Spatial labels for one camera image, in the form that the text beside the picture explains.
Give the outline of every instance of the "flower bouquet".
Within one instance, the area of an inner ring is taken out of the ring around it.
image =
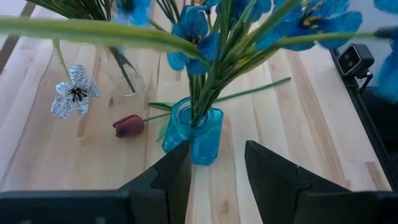
[[[203,165],[216,159],[220,142],[223,112],[213,108],[212,104],[219,100],[222,89],[235,78],[261,65],[279,49],[307,50],[315,44],[335,49],[351,38],[398,38],[396,27],[356,33],[362,23],[362,15],[348,11],[348,0],[205,0],[184,5],[181,11],[175,0],[156,0],[173,24],[170,33],[148,19],[146,10],[138,10],[148,7],[149,4],[143,0],[115,0],[116,17],[120,16],[116,22],[109,22],[112,15],[107,6],[112,5],[112,0],[75,1],[86,7],[89,7],[88,2],[95,2],[102,13],[96,13],[97,16],[69,16],[78,21],[0,17],[0,32],[90,42],[111,49],[125,45],[166,52],[174,70],[187,70],[190,97],[174,105],[153,104],[170,111],[165,115],[171,114],[168,125],[162,128],[165,133],[162,146],[165,152],[169,152],[181,141],[189,139],[193,162]],[[56,11],[54,5],[68,1],[40,2],[48,2],[41,5]],[[374,3],[380,10],[398,13],[398,0],[374,0]],[[251,30],[252,24],[271,9],[266,21]],[[63,10],[60,7],[56,12],[61,14]],[[214,21],[210,19],[212,10],[217,13]],[[154,29],[129,26],[125,21],[144,21],[140,25],[148,22]],[[394,102],[398,101],[397,47],[395,42],[393,53],[380,74],[381,85],[385,86],[381,95]],[[91,81],[85,82],[90,85],[75,85],[72,72],[71,78],[72,84],[59,91],[70,103],[79,104],[91,96],[98,96],[96,85]],[[141,120],[132,116],[114,126],[122,132],[127,128],[124,123],[130,122],[143,129],[142,122],[150,119],[153,118]]]

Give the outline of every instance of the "red tulip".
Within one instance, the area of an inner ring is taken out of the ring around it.
[[[136,114],[120,119],[113,123],[113,127],[116,128],[116,137],[118,138],[138,136],[145,129],[142,118]]]

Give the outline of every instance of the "butcher block tabletop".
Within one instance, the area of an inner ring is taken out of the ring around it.
[[[170,29],[160,9],[154,19]],[[32,16],[51,12],[36,7]],[[21,37],[0,75],[0,189],[116,189],[165,154],[156,143],[168,117],[146,123],[138,137],[118,139],[112,124],[130,114],[164,113],[150,101],[177,102],[189,94],[187,73],[165,54],[128,50],[146,88],[118,96],[94,45],[62,41],[67,66],[81,64],[102,92],[87,114],[51,115],[55,85],[65,81],[51,40]],[[285,77],[270,89],[214,104],[224,112],[220,152],[210,166],[193,166],[186,223],[262,223],[244,162],[246,140],[353,191],[391,190],[329,51],[280,50],[239,77],[221,96]]]

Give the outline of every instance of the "blue glass vase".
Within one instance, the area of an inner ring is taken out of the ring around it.
[[[223,112],[210,107],[198,126],[192,128],[190,99],[182,99],[173,106],[162,148],[168,153],[182,141],[191,139],[192,162],[208,166],[217,158],[222,125]]]

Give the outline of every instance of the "wood grain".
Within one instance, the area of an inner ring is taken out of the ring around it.
[[[154,19],[170,30],[159,10]],[[0,75],[2,190],[114,189],[164,156],[155,140],[168,118],[148,122],[133,139],[116,138],[112,123],[129,114],[163,113],[146,104],[188,96],[187,73],[173,71],[165,54],[128,50],[146,89],[124,98],[113,91],[95,46],[62,42],[61,48],[67,65],[84,65],[103,95],[82,118],[54,118],[50,105],[55,85],[65,80],[62,67],[49,40],[21,38]],[[284,77],[292,80],[214,105],[224,111],[220,153],[213,165],[193,168],[186,223],[261,223],[244,163],[248,139],[351,190],[390,190],[327,50],[280,50],[221,95]]]

